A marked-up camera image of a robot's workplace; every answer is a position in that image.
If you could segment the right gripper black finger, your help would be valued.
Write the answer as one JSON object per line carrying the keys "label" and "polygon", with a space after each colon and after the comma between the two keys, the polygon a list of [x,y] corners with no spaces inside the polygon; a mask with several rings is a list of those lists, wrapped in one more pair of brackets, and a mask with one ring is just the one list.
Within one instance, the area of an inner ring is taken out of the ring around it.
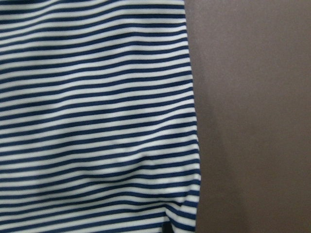
{"label": "right gripper black finger", "polygon": [[162,233],[173,233],[173,227],[171,223],[162,224]]}

